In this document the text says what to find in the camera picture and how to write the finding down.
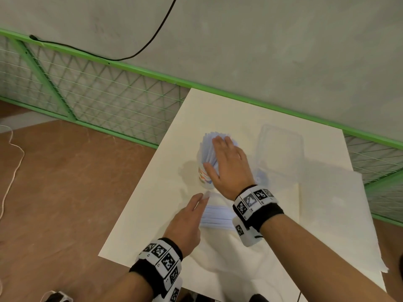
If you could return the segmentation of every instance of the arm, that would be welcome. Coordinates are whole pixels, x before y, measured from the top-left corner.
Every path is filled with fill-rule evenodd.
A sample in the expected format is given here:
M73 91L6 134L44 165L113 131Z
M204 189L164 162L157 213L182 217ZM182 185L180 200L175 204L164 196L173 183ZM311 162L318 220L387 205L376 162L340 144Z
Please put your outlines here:
M246 155L229 137L217 137L213 145L220 176L209 163L204 168L220 193L234 201L244 188L255 184ZM394 301L286 215L269 218L257 230L308 301Z
M192 196L185 208L175 215L163 237L172 240L187 257L200 243L200 220L208 198L203 194ZM154 294L150 284L136 272L129 272L112 285L94 302L150 302Z

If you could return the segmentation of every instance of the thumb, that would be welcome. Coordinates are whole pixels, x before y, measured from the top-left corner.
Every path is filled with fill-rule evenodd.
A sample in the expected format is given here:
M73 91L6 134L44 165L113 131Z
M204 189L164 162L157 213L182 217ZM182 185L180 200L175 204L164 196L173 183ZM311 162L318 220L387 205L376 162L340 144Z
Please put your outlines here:
M207 175L211 178L211 180L213 181L213 184L215 185L216 183L220 182L220 178L217 175L216 170L214 169L214 167L209 163L209 162L204 162L203 163L204 169L207 172Z

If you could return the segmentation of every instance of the black cable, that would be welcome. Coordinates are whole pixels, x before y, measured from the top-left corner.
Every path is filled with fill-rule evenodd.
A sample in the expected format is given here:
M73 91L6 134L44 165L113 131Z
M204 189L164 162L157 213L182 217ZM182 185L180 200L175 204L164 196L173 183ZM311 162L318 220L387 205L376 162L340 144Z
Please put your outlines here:
M133 58L133 57L136 57L137 55L139 55L139 54L154 40L154 38L157 36L158 32L161 30L162 26L164 25L165 21L167 20L169 14L171 13L171 10L173 9L173 7L174 7L174 5L175 5L175 2L176 2L176 0L173 0L173 2L172 2L172 4L171 4L171 7L169 7L169 10L168 10L168 12L167 12L166 15L165 15L165 18L163 19L163 21L162 21L161 25L159 26L158 30L155 32L154 36L149 40L149 42L147 42L146 45L143 46L143 47L141 48L141 50L139 50L136 54L134 54L134 55L132 55L132 56L129 56L129 57L124 57L124 58L120 58L120 59L111 59L111 58L106 58L106 57L99 56L99 55L97 55L97 54L93 54L93 53L87 52L87 51L85 51L85 50L78 49L78 48L76 48L76 47L72 47L71 45L68 45L68 44L58 43L58 42L53 42L53 41L40 40L40 39L38 39L38 38L37 38L36 36L34 36L34 35L29 35L29 38L31 38L32 40L35 40L35 41L43 42L43 43L52 43L52 44L57 44L57 45L63 45L64 47L69 47L69 48L71 48L71 49L74 49L74 50L77 50L77 51L80 51L80 52L84 52L84 53L87 53L87 54L89 54L89 55L96 56L96 57L98 57L98 58L102 58L102 59L109 60L109 61L121 61L121 60L126 60L126 59L130 59L130 58Z

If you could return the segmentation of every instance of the wire mesh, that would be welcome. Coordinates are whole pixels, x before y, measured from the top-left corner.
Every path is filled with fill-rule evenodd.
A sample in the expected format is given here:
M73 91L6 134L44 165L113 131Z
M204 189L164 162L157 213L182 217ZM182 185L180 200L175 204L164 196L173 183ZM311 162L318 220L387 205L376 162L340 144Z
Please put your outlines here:
M368 202L372 213L403 222L403 182L376 191Z
M379 143L345 135L353 169L370 183L403 169L403 151Z
M77 119L159 144L188 88L30 45Z
M9 39L3 36L0 36L0 96L66 115L48 89L13 49Z

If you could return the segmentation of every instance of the person's left hand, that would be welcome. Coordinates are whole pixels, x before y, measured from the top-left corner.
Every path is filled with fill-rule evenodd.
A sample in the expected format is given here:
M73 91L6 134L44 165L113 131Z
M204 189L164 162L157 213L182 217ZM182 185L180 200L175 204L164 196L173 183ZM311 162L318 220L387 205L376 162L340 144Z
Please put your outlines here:
M179 247L183 258L191 254L200 243L200 220L209 199L202 197L202 193L193 195L187 206L171 220L163 235Z

